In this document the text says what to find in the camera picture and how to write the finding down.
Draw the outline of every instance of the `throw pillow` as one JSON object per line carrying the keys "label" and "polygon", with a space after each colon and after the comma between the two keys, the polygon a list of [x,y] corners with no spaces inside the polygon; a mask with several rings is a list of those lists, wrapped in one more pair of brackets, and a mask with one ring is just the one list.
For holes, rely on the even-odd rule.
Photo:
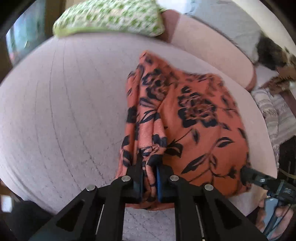
{"label": "throw pillow", "polygon": [[88,0],[68,8],[55,22],[58,37],[78,32],[121,31],[158,36],[165,28],[155,0]]}

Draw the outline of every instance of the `metal screw head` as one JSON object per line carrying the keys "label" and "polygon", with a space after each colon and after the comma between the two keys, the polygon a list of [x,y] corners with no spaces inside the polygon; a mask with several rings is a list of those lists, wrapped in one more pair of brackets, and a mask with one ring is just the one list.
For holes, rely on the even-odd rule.
{"label": "metal screw head", "polygon": [[95,185],[90,184],[90,185],[88,185],[88,186],[86,187],[86,190],[89,191],[89,192],[91,192],[91,191],[93,191],[95,188],[96,188]]}
{"label": "metal screw head", "polygon": [[214,187],[211,184],[206,184],[205,185],[205,190],[212,191],[213,189],[214,189]]}
{"label": "metal screw head", "polygon": [[291,193],[291,189],[289,189],[289,188],[285,188],[285,189],[284,189],[284,193],[288,193],[288,194],[290,194],[290,193]]}
{"label": "metal screw head", "polygon": [[123,181],[123,182],[128,182],[129,180],[131,179],[131,177],[130,176],[123,176],[122,178],[121,178],[121,180]]}
{"label": "metal screw head", "polygon": [[170,176],[171,181],[175,182],[179,180],[179,177],[177,175],[171,175]]}

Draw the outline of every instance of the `person's hand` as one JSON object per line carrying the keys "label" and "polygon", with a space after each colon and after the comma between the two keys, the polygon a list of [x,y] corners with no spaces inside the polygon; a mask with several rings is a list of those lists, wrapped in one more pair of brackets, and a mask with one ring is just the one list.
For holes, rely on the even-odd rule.
{"label": "person's hand", "polygon": [[[259,202],[259,207],[260,210],[258,212],[258,216],[257,216],[257,220],[256,220],[256,227],[261,231],[263,232],[264,231],[264,227],[265,225],[267,225],[267,223],[265,224],[263,222],[265,216],[266,216],[266,212],[264,210],[264,199],[262,199],[260,202]],[[278,225],[278,227],[275,229],[275,231],[273,232],[272,236],[271,236],[271,239],[273,238],[276,238],[280,235],[282,235],[282,233],[286,230],[286,228],[288,227],[291,219],[292,219],[292,216],[293,216],[293,210],[292,209],[289,209],[288,206],[285,206],[285,207],[279,207],[276,209],[276,216],[277,217],[283,217],[285,215],[285,213],[287,213],[285,215],[285,217],[281,220],[280,224]]]}

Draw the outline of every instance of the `floral fabric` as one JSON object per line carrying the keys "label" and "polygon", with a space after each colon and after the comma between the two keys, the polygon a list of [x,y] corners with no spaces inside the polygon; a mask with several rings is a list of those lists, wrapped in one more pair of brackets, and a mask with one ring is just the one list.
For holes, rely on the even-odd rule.
{"label": "floral fabric", "polygon": [[214,74],[191,74],[144,52],[127,80],[128,117],[117,177],[141,158],[145,194],[133,207],[157,202],[155,166],[164,163],[191,184],[210,183],[229,197],[246,191],[240,169],[249,148],[236,103]]}

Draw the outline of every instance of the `upholstery fabric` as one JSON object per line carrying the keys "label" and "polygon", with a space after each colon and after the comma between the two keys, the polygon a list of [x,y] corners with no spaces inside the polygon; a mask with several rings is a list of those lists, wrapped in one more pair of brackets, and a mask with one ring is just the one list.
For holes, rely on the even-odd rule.
{"label": "upholstery fabric", "polygon": [[[276,176],[265,121],[252,96],[238,83],[194,55],[159,40],[88,33],[49,39],[2,82],[1,180],[23,199],[54,213],[88,184],[110,184],[124,138],[126,79],[144,50],[158,53],[187,72],[220,75],[237,103],[252,167]],[[252,187],[230,199],[247,215],[261,196],[262,189]],[[128,208],[123,240],[175,240],[174,220],[173,209]]]}

